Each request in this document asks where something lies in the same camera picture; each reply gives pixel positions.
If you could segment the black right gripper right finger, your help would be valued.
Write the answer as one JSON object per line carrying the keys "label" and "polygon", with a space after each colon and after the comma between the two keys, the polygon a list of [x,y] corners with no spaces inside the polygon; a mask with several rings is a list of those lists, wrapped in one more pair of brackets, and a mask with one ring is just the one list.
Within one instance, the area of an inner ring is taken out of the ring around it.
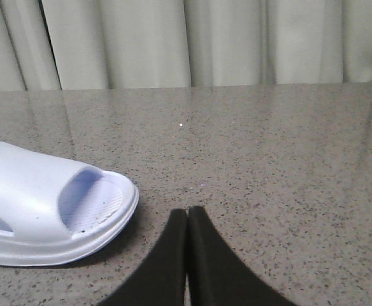
{"label": "black right gripper right finger", "polygon": [[188,222],[188,275],[193,305],[294,304],[239,259],[203,207],[190,208]]}

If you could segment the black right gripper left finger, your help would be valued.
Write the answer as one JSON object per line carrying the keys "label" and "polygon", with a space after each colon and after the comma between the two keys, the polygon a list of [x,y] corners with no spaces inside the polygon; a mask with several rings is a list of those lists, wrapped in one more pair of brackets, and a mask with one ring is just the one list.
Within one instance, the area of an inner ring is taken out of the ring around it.
{"label": "black right gripper left finger", "polygon": [[166,226],[140,266],[101,305],[183,305],[187,214],[170,212]]}

